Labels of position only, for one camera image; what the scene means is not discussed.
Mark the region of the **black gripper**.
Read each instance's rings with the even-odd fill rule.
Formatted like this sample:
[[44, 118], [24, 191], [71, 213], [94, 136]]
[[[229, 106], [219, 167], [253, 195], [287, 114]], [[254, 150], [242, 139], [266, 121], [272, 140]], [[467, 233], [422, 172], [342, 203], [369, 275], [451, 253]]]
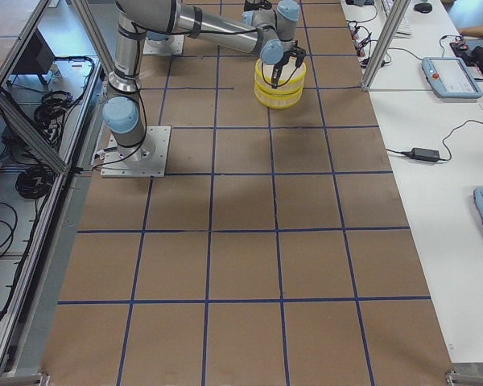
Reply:
[[291, 46], [283, 53], [281, 60], [273, 66], [271, 73], [271, 87], [277, 88], [279, 86], [279, 80], [282, 75], [283, 67], [286, 66], [291, 58], [294, 59], [296, 68], [300, 68], [306, 57], [306, 50], [299, 45], [298, 40], [292, 40]]

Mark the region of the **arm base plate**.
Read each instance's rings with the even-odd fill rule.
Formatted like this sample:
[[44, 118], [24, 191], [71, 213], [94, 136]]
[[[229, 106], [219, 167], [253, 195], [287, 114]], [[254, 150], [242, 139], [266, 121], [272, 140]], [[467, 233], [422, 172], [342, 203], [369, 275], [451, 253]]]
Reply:
[[101, 176], [104, 178], [163, 177], [170, 137], [170, 126], [149, 126], [141, 147], [127, 149], [119, 146], [111, 134], [109, 145], [116, 147], [116, 150], [106, 153], [105, 166], [100, 167]]
[[181, 55], [183, 49], [184, 37], [182, 35], [162, 35], [148, 31], [143, 54], [155, 56]]

